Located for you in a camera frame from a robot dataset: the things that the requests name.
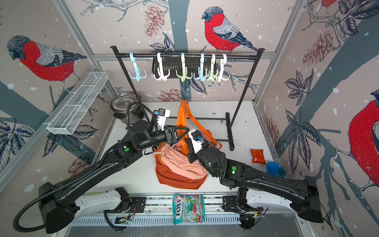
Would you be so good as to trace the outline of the bright orange sling bag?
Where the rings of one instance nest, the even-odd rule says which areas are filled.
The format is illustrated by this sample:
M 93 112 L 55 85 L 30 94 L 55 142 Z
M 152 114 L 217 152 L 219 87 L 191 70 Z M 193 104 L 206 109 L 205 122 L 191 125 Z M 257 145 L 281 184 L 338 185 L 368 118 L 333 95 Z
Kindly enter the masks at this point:
M 177 118 L 176 126 L 177 127 L 187 127 L 187 118 L 189 118 L 197 126 L 197 128 L 200 129 L 200 131 L 202 132 L 202 134 L 205 135 L 206 139 L 208 139 L 209 141 L 211 141 L 212 143 L 214 143 L 218 149 L 222 148 L 221 143 L 217 142 L 214 139 L 212 133 L 209 130 L 205 129 L 198 122 L 198 120 L 191 114 L 188 101 L 187 100 L 182 100 L 181 104 L 180 104 L 180 107 L 179 107 L 179 111 L 178 111 L 178 118 Z M 189 151 L 188 145 L 186 144 L 185 138 L 188 138 L 188 135 L 185 135 L 185 137 L 180 140 L 180 142 L 179 142 L 179 148 L 182 149 L 181 153 L 183 155 L 187 156 L 190 151 Z

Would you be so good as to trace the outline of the pink sling bag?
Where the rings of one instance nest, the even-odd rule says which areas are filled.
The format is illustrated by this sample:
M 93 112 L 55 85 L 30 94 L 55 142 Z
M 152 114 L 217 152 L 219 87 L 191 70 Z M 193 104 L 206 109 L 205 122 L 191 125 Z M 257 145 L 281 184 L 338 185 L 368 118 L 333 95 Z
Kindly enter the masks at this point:
M 190 163 L 188 158 L 168 144 L 163 145 L 160 159 L 175 174 L 192 180 L 200 180 L 208 175 L 208 171 L 195 161 Z

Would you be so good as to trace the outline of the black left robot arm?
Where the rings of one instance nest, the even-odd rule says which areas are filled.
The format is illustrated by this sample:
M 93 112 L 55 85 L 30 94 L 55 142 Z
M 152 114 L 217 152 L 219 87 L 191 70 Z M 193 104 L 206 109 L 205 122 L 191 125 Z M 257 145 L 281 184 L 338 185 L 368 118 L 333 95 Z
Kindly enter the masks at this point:
M 68 226 L 79 213 L 81 207 L 76 200 L 89 189 L 136 162 L 143 151 L 162 143 L 174 145 L 188 134 L 189 128 L 159 125 L 166 118 L 164 109 L 151 111 L 141 102 L 128 105 L 125 112 L 126 135 L 112 145 L 103 157 L 85 171 L 55 185 L 47 182 L 39 189 L 39 197 L 26 204 L 15 216 L 14 230 L 21 233 L 45 229 L 48 234 Z M 43 224 L 36 227 L 20 225 L 22 215 L 38 204 Z

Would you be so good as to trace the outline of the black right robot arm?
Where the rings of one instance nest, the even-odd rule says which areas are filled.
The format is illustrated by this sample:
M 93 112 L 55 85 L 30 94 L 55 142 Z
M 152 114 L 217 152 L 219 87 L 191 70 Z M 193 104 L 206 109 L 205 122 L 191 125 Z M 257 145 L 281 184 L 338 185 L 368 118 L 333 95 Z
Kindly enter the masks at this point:
M 287 179 L 268 174 L 247 164 L 226 158 L 226 154 L 211 142 L 190 135 L 185 138 L 189 147 L 188 159 L 191 163 L 198 161 L 206 171 L 220 183 L 231 189 L 252 188 L 268 192 L 290 200 L 290 207 L 304 220 L 322 223 L 324 217 L 317 184 L 314 179 Z

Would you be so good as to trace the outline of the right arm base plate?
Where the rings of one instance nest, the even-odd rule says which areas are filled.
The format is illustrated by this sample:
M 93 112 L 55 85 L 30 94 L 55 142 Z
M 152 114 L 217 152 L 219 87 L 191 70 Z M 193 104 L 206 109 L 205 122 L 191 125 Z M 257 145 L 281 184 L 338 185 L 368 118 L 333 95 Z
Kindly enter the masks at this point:
M 233 212 L 238 214 L 245 214 L 246 210 L 240 208 L 237 203 L 236 196 L 223 196 L 222 209 L 225 212 Z

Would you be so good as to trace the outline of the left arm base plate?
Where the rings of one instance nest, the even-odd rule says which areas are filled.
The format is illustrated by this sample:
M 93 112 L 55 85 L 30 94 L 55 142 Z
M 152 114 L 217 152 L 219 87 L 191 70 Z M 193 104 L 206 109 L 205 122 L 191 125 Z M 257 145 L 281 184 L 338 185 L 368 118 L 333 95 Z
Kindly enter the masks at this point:
M 132 197 L 129 202 L 129 206 L 126 210 L 120 211 L 120 213 L 143 213 L 146 206 L 146 197 Z

